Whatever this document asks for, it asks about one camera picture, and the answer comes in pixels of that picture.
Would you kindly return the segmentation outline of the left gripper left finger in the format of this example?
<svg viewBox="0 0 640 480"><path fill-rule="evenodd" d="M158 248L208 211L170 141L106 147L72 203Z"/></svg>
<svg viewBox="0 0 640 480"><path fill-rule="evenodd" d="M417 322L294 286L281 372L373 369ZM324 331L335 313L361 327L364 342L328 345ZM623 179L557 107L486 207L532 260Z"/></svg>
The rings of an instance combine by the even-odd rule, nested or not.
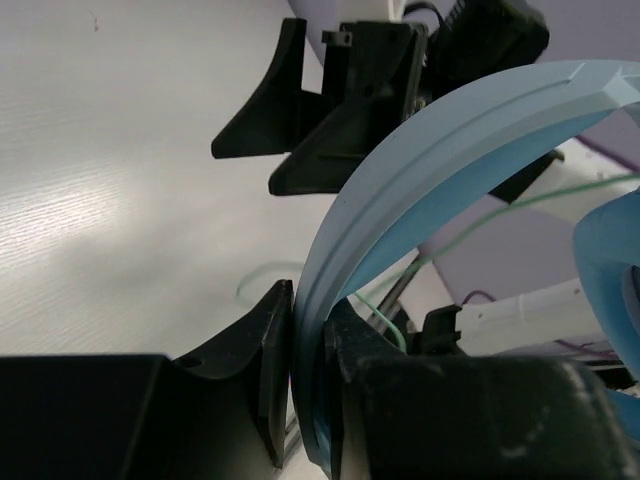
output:
<svg viewBox="0 0 640 480"><path fill-rule="evenodd" d="M242 318L173 361L201 379L241 381L249 416L276 468L284 463L293 296L292 281L276 281Z"/></svg>

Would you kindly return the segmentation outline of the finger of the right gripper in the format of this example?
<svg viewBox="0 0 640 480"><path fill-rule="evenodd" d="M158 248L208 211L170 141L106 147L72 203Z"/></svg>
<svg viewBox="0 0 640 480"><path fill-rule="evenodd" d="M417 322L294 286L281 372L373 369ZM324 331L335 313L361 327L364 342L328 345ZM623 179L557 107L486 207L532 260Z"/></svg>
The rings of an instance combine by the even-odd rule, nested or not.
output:
<svg viewBox="0 0 640 480"><path fill-rule="evenodd" d="M283 20L262 81L212 141L214 158L292 152L325 117L325 96L302 88L306 25Z"/></svg>
<svg viewBox="0 0 640 480"><path fill-rule="evenodd" d="M268 181L269 193L275 196L338 193L403 118L404 102L391 95L348 99L276 168Z"/></svg>

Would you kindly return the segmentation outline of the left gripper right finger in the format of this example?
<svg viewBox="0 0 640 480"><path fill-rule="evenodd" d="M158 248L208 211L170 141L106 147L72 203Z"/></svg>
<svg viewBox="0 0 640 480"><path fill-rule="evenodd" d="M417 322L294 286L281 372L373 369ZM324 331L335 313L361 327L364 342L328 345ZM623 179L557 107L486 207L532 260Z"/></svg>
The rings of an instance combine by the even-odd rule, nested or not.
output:
<svg viewBox="0 0 640 480"><path fill-rule="evenodd" d="M411 356L338 303L324 327L334 479L494 479L497 362Z"/></svg>

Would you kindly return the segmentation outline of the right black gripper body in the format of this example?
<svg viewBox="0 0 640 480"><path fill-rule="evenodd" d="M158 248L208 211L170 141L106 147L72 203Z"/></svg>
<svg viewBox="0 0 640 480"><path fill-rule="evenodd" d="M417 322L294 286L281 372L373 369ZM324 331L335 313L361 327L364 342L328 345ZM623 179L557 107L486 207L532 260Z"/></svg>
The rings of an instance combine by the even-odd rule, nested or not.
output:
<svg viewBox="0 0 640 480"><path fill-rule="evenodd" d="M322 95L333 109L322 122L391 130L411 113L429 30L422 23L344 22L323 31Z"/></svg>

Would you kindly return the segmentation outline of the large light blue headphones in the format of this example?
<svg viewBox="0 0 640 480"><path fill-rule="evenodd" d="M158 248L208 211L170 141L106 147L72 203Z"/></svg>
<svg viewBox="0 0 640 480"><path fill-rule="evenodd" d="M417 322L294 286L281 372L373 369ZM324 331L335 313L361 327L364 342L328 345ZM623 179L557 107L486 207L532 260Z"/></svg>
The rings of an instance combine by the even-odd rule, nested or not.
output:
<svg viewBox="0 0 640 480"><path fill-rule="evenodd" d="M296 293L293 398L314 464L331 467L320 346L332 308L504 180L618 109L639 114L635 62L526 65L436 100L365 158L325 216Z"/></svg>

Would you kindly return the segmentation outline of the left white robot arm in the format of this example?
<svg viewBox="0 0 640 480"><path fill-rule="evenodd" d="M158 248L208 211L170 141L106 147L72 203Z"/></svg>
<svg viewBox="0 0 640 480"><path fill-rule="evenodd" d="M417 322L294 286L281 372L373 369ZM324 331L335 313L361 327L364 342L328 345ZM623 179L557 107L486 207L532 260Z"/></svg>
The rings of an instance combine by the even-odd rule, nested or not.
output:
<svg viewBox="0 0 640 480"><path fill-rule="evenodd" d="M601 340L577 281L429 312L400 350L340 301L321 410L336 479L635 479L633 397L585 365Z"/></svg>

